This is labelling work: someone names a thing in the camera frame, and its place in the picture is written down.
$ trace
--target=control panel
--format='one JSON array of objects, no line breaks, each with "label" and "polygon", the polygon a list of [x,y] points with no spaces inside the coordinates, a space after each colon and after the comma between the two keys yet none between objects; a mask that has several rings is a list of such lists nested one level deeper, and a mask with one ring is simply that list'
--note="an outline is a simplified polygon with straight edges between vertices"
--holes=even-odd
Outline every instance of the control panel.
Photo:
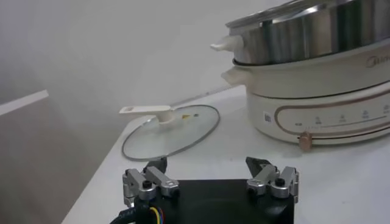
[{"label": "control panel", "polygon": [[390,91],[312,105],[282,106],[275,111],[275,122],[284,132],[292,135],[308,132],[314,138],[358,135],[387,128]]}]

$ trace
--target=blue wire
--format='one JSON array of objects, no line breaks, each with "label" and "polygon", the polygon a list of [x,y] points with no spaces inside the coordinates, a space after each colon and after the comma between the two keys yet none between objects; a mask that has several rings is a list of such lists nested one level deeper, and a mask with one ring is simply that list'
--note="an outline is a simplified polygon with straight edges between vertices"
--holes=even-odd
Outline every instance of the blue wire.
[{"label": "blue wire", "polygon": [[158,208],[158,211],[159,211],[159,215],[160,215],[160,223],[163,224],[164,223],[164,220],[163,220],[163,211],[161,210],[161,208]]}]

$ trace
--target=brand logo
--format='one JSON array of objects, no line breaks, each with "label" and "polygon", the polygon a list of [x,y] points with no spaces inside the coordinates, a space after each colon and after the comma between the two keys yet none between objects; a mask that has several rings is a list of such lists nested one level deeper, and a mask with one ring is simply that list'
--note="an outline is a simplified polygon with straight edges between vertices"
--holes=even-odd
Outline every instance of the brand logo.
[{"label": "brand logo", "polygon": [[373,68],[376,65],[390,61],[390,55],[386,56],[371,56],[366,61],[367,68]]}]

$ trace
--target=pot handle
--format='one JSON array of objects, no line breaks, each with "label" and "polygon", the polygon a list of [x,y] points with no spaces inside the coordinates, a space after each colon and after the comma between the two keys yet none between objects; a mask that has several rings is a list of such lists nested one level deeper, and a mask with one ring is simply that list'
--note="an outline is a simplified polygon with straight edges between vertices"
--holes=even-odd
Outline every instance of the pot handle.
[{"label": "pot handle", "polygon": [[226,36],[220,39],[216,44],[210,45],[215,51],[230,51],[235,52],[244,47],[244,40],[239,35]]},{"label": "pot handle", "polygon": [[221,77],[231,86],[247,85],[251,76],[252,74],[249,71],[237,67],[233,67],[221,74]]}]

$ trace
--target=white countertop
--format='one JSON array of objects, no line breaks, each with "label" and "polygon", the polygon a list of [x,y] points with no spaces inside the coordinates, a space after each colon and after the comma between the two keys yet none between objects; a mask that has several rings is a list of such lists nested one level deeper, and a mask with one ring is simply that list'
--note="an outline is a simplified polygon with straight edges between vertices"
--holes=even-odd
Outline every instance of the white countertop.
[{"label": "white countertop", "polygon": [[[168,158],[174,179],[250,178],[245,157],[268,159],[300,172],[296,223],[388,223],[390,136],[302,153],[297,145],[256,131],[247,118],[245,89],[240,86],[187,103],[217,108],[221,122],[205,140]],[[63,224],[110,223],[125,209],[122,174],[146,163],[126,160],[121,146],[144,118],[130,122],[76,201]]]}]

